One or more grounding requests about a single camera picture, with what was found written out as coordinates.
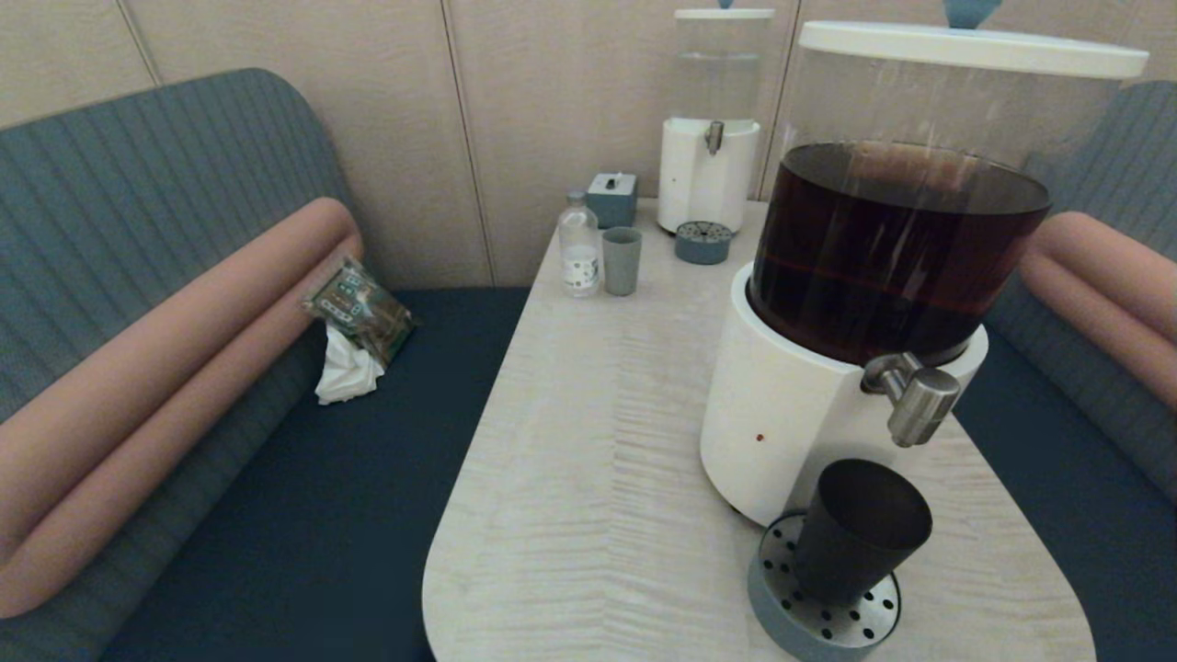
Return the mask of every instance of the bottle label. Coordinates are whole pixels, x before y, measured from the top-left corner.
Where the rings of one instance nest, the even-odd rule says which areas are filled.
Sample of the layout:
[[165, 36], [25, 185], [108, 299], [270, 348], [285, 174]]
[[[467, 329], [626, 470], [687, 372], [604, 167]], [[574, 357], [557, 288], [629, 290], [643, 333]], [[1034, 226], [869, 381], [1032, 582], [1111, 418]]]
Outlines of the bottle label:
[[564, 257], [564, 284], [573, 290], [588, 290], [597, 285], [600, 271], [597, 267], [596, 251], [592, 254], [570, 254]]

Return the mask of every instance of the dark blue seat cushion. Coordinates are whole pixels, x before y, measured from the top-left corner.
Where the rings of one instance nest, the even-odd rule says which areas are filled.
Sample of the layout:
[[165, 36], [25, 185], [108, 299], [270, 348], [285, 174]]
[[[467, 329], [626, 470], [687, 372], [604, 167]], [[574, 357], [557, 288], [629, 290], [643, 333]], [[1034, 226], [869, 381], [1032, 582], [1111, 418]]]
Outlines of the dark blue seat cushion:
[[425, 560], [527, 290], [398, 298], [425, 325], [379, 389], [307, 393], [104, 660], [432, 660]]
[[1071, 582], [1099, 660], [1173, 660], [1173, 507], [1004, 338], [990, 343], [957, 417]]

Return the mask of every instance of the metal spigot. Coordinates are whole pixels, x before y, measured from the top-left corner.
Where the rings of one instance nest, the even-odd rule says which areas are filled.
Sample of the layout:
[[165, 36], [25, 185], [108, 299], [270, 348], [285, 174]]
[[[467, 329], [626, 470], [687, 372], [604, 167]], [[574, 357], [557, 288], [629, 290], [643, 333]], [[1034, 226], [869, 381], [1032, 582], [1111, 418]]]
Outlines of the metal spigot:
[[924, 364], [911, 352], [884, 355], [866, 363], [863, 390], [886, 393], [895, 405], [886, 426], [899, 448], [926, 444], [960, 397], [955, 377]]
[[707, 153], [712, 157], [716, 155], [719, 147], [724, 145], [724, 123], [713, 120], [711, 126], [707, 127], [707, 132], [703, 135], [703, 139], [707, 141]]

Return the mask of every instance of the crumpled white napkin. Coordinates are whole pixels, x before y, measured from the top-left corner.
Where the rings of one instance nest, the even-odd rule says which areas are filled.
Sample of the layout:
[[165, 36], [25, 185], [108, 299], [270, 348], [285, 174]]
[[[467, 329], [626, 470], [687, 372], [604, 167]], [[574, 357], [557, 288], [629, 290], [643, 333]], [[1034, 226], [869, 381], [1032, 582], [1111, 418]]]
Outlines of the crumpled white napkin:
[[322, 377], [314, 388], [319, 404], [346, 402], [375, 390], [375, 379], [384, 368], [367, 350], [357, 347], [334, 326], [327, 327], [327, 356]]

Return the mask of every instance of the small drip tray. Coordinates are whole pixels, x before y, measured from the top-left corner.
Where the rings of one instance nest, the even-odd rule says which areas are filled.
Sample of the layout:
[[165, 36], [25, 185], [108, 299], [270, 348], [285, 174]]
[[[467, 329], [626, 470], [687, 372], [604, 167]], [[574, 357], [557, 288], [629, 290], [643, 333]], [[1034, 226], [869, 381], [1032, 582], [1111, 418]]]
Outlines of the small drip tray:
[[752, 610], [777, 646], [803, 661], [864, 658], [899, 622], [899, 583], [892, 572], [850, 607], [829, 607], [805, 593], [793, 574], [804, 511], [785, 514], [760, 538], [747, 569]]

